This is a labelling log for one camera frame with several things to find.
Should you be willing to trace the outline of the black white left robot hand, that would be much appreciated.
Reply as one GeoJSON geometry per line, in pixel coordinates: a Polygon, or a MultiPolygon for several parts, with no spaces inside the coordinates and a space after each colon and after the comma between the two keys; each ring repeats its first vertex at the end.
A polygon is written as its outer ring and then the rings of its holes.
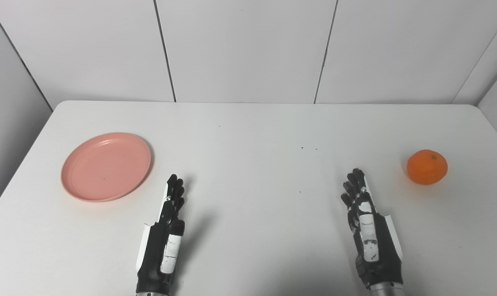
{"type": "Polygon", "coordinates": [[[185,231],[179,211],[185,203],[184,182],[172,174],[166,183],[158,219],[146,225],[136,261],[137,296],[169,296],[185,231]]]}

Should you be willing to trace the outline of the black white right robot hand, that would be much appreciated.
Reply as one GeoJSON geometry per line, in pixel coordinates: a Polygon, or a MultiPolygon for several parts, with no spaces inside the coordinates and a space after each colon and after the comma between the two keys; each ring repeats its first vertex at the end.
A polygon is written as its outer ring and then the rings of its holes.
{"type": "Polygon", "coordinates": [[[404,296],[403,252],[391,217],[378,213],[359,168],[348,173],[343,188],[341,199],[357,250],[359,278],[371,296],[404,296]]]}

